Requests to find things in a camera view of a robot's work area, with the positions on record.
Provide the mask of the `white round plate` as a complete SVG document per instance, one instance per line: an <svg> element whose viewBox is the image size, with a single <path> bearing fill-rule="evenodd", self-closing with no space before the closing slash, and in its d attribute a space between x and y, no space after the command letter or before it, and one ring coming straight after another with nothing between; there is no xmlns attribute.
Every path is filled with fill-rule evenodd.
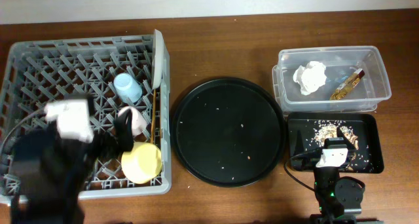
<svg viewBox="0 0 419 224"><path fill-rule="evenodd" d="M162 33L157 29L154 30L153 54L152 89L157 89L161 84L164 67L164 39Z"/></svg>

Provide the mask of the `white tissue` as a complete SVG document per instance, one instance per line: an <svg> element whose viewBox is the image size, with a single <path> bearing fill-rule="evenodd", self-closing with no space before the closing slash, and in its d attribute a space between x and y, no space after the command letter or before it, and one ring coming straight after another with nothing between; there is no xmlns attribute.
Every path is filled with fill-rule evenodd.
<svg viewBox="0 0 419 224"><path fill-rule="evenodd" d="M293 74L293 81L298 83L303 96L310 95L325 85L327 76L326 66L317 61L310 61L306 66L300 65Z"/></svg>

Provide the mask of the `food scraps pile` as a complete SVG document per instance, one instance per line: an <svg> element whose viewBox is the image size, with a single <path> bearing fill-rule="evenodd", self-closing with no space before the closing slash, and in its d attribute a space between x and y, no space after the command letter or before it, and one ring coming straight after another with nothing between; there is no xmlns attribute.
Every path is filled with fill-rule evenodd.
<svg viewBox="0 0 419 224"><path fill-rule="evenodd" d="M354 134L351 126L337 126L335 124L325 124L319 128L314 134L312 141L316 142L320 147L324 146L325 140L329 138L337 138L337 127L340 127L344 135L359 149L358 136Z"/></svg>

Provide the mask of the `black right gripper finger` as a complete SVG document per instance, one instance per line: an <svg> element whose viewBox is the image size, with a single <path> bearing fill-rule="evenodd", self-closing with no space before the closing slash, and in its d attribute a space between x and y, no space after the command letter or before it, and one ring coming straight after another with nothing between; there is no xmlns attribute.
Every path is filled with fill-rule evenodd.
<svg viewBox="0 0 419 224"><path fill-rule="evenodd" d="M299 155L303 152L304 152L304 142L303 142L303 139L302 139L301 131L298 130L297 131L297 138L296 138L296 142L295 142L295 150L294 150L293 156Z"/></svg>
<svg viewBox="0 0 419 224"><path fill-rule="evenodd" d="M355 146L353 143L350 142L350 140L344 135L340 127L337 127L337 138L340 138L343 140L343 143L346 145L348 150L355 150Z"/></svg>

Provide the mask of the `brown snack wrapper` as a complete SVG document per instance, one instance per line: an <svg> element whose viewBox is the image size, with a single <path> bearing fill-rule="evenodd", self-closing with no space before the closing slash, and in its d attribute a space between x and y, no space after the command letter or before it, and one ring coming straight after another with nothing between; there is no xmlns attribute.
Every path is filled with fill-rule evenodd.
<svg viewBox="0 0 419 224"><path fill-rule="evenodd" d="M349 94L361 81L364 77L365 72L363 69L357 69L350 75L339 87L333 92L330 100L341 100L347 94Z"/></svg>

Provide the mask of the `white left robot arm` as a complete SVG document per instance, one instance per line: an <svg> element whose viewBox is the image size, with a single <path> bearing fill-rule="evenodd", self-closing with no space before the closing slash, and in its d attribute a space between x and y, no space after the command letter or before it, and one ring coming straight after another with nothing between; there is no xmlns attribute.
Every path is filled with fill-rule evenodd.
<svg viewBox="0 0 419 224"><path fill-rule="evenodd" d="M21 137L14 145L13 172L20 178L20 190L11 204L12 223L83 223L79 193L102 157L112 158L134 147L131 111L114 122L117 134L96 134L88 139L81 133L88 116L81 116L70 135L54 119L47 128Z"/></svg>

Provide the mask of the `light blue plastic cup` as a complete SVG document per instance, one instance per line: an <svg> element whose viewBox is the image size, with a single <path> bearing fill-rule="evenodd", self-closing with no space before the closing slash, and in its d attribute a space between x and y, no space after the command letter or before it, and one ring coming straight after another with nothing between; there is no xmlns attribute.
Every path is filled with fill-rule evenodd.
<svg viewBox="0 0 419 224"><path fill-rule="evenodd" d="M124 102L136 103L142 96L140 84L128 73L118 74L113 81L118 97Z"/></svg>

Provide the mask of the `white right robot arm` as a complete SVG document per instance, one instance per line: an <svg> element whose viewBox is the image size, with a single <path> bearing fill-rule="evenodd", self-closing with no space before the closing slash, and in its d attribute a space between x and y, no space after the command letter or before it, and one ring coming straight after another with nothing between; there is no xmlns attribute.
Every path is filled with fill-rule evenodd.
<svg viewBox="0 0 419 224"><path fill-rule="evenodd" d="M314 172L314 192L319 214L310 216L311 223L356 223L361 213L365 184L349 176L340 176L339 170L347 165L354 145L337 128L337 136L327 138L324 146L305 151L290 158L301 162L302 170Z"/></svg>

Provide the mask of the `pink plastic cup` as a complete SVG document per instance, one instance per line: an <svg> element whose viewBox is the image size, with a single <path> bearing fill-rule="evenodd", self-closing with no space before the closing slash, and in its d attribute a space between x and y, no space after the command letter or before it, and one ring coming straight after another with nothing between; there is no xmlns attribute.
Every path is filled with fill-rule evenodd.
<svg viewBox="0 0 419 224"><path fill-rule="evenodd" d="M118 112L118 116L121 116L125 111L132 113L132 135L138 136L142 134L147 129L147 121L143 115L135 107L126 106Z"/></svg>

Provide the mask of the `yellow bowl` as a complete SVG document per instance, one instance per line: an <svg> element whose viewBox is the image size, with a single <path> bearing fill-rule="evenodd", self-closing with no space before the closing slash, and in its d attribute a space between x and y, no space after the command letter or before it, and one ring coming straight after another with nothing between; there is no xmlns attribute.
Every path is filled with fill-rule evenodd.
<svg viewBox="0 0 419 224"><path fill-rule="evenodd" d="M152 143L135 142L131 151L123 152L122 171L127 179L144 184L155 178L162 170L162 154Z"/></svg>

